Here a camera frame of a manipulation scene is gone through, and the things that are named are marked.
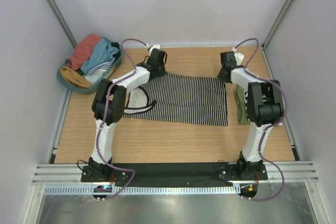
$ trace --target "wall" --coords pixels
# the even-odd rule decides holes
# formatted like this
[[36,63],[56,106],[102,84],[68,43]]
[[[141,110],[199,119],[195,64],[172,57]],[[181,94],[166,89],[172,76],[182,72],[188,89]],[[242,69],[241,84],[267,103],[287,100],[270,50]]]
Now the wall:
[[289,96],[300,155],[313,161],[334,219],[335,17],[335,0],[296,0],[267,48],[275,77]]
[[71,45],[45,0],[0,0],[1,223],[23,220],[65,95],[57,68]]
[[263,41],[285,0],[55,0],[77,41],[88,33],[169,46]]

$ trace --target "wooden table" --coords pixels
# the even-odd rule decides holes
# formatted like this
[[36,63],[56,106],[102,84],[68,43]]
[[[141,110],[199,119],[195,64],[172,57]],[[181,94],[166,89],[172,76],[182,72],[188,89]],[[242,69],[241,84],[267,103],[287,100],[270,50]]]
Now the wooden table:
[[[189,76],[216,77],[221,68],[221,52],[231,48],[166,48],[166,70]],[[240,47],[246,62],[254,47]],[[129,49],[135,62],[147,55],[145,49]],[[110,79],[132,69],[125,56],[123,63]],[[259,50],[249,64],[250,71],[269,78]],[[115,163],[159,162],[216,162],[220,159],[236,161],[244,147],[249,125],[237,123],[237,105],[234,99],[235,84],[227,84],[229,126],[193,125],[122,118],[117,125],[112,155]],[[91,111],[93,95],[72,93],[55,163],[87,161],[92,153],[96,124]],[[285,126],[272,130],[265,156],[275,161],[294,160]]]

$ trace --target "stack of folded clothes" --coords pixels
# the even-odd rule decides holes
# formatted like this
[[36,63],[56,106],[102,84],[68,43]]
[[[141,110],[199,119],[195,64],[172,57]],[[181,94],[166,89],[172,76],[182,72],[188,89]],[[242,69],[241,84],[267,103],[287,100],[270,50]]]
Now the stack of folded clothes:
[[62,78],[76,88],[89,88],[120,57],[119,44],[89,34],[75,48],[66,65],[59,70]]

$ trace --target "tan cloth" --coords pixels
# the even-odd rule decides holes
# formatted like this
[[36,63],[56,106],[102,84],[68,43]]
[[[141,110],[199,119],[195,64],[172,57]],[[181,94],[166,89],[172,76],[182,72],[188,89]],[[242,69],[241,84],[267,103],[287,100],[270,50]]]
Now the tan cloth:
[[59,69],[59,72],[65,81],[75,86],[76,88],[84,89],[92,86],[92,83],[88,82],[83,76],[69,67],[62,66]]

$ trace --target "purple cable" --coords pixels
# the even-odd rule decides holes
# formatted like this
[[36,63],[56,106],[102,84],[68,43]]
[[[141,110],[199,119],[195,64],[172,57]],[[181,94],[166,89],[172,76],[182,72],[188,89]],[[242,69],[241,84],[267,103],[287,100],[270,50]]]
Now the purple cable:
[[[119,168],[119,167],[116,167],[114,165],[111,165],[109,164],[104,158],[103,156],[101,155],[101,152],[100,152],[100,149],[99,149],[99,137],[100,137],[100,134],[101,134],[101,130],[102,130],[102,127],[106,121],[106,117],[107,117],[107,110],[108,110],[108,106],[109,106],[109,101],[110,101],[110,95],[111,95],[111,90],[112,88],[117,84],[117,83],[120,83],[124,80],[127,80],[128,78],[134,76],[136,73],[137,73],[137,66],[135,65],[134,61],[132,60],[131,56],[128,54],[128,52],[125,50],[123,44],[126,42],[126,41],[130,41],[130,40],[133,40],[133,41],[137,41],[137,42],[140,42],[142,44],[144,44],[145,46],[147,45],[145,42],[142,42],[141,40],[138,40],[138,39],[125,39],[121,42],[121,48],[123,50],[123,52],[127,55],[127,57],[129,58],[129,60],[131,61],[132,65],[133,65],[133,68],[134,68],[134,71],[129,74],[128,76],[124,77],[123,79],[120,79],[116,82],[114,82],[108,89],[107,91],[107,95],[106,95],[106,104],[105,104],[105,110],[104,110],[104,116],[103,116],[103,120],[102,120],[102,123],[100,124],[100,128],[98,130],[98,133],[97,133],[97,138],[96,138],[96,149],[97,149],[97,153],[98,153],[98,156],[101,158],[101,160],[109,167],[113,168],[113,169],[116,169],[116,170],[120,170],[120,171],[123,171],[123,172],[132,172],[132,176],[131,178],[127,181],[127,183],[122,187],[120,188],[119,191],[117,191],[115,194],[113,195],[110,195],[108,197],[106,197],[106,199],[112,199],[114,198],[115,196],[117,196],[119,193],[121,193],[133,180],[134,176],[135,176],[135,170],[133,169],[125,169],[125,168]],[[87,202],[85,202],[84,204],[82,204],[81,206],[79,206],[78,208],[74,209],[74,210],[69,210],[69,211],[63,211],[63,210],[56,210],[56,212],[60,212],[62,214],[70,214],[72,212],[75,212],[77,210],[79,210],[80,208],[88,205],[89,203],[91,202],[94,202],[95,200],[89,200]],[[43,218],[42,220],[42,223],[45,223],[46,219],[47,219],[47,216],[49,215],[51,209],[54,207],[54,204],[51,204],[51,206],[49,207],[45,217]]]
[[264,160],[264,161],[266,161],[266,162],[269,162],[269,163],[272,164],[272,165],[274,165],[275,168],[279,171],[280,176],[281,176],[281,187],[280,187],[279,191],[278,191],[276,194],[274,194],[273,196],[271,196],[271,197],[269,197],[269,198],[265,198],[265,199],[254,199],[254,198],[251,198],[251,199],[250,199],[250,200],[252,200],[252,201],[263,202],[263,201],[268,201],[268,200],[272,200],[272,199],[276,198],[279,194],[281,194],[281,192],[283,191],[283,188],[284,188],[284,186],[285,186],[285,177],[284,177],[284,175],[283,175],[282,170],[280,169],[280,167],[279,167],[276,163],[274,163],[274,162],[271,161],[271,160],[266,159],[266,158],[262,155],[262,153],[261,153],[261,146],[262,146],[262,143],[263,143],[263,141],[264,141],[264,139],[265,139],[266,130],[268,130],[268,129],[271,128],[271,127],[277,126],[277,125],[278,125],[279,123],[281,123],[281,122],[284,120],[284,118],[286,117],[286,115],[287,115],[287,113],[288,113],[289,103],[288,103],[288,98],[287,98],[287,96],[286,96],[284,90],[283,90],[279,85],[277,85],[276,83],[274,83],[274,82],[272,82],[272,81],[270,81],[270,80],[261,78],[261,77],[259,77],[259,76],[256,76],[255,74],[253,74],[253,73],[247,71],[247,69],[246,69],[246,68],[247,68],[247,65],[251,62],[251,60],[253,59],[253,57],[256,55],[256,53],[257,53],[257,51],[258,51],[258,48],[259,48],[259,40],[256,39],[256,38],[246,39],[246,40],[242,41],[241,43],[239,43],[239,44],[235,47],[235,49],[236,49],[236,48],[239,47],[241,44],[243,44],[243,43],[245,43],[245,42],[247,42],[247,41],[250,41],[250,40],[255,40],[255,41],[257,42],[257,45],[256,45],[256,49],[254,50],[253,54],[251,55],[251,57],[249,58],[249,60],[247,61],[247,63],[246,63],[245,66],[244,66],[244,71],[245,71],[245,73],[247,73],[249,76],[251,76],[251,77],[253,77],[253,78],[256,78],[256,79],[258,79],[258,80],[261,80],[261,81],[270,83],[271,85],[275,86],[275,87],[281,92],[281,94],[282,94],[282,96],[283,96],[283,99],[285,100],[285,111],[284,111],[283,116],[280,118],[280,120],[279,120],[278,122],[276,122],[276,123],[274,123],[274,124],[272,124],[272,125],[270,125],[270,126],[267,126],[267,127],[264,129],[264,132],[262,133],[261,138],[260,138],[260,141],[259,141],[259,144],[258,144],[258,153],[259,153],[259,156],[261,157],[261,159]]

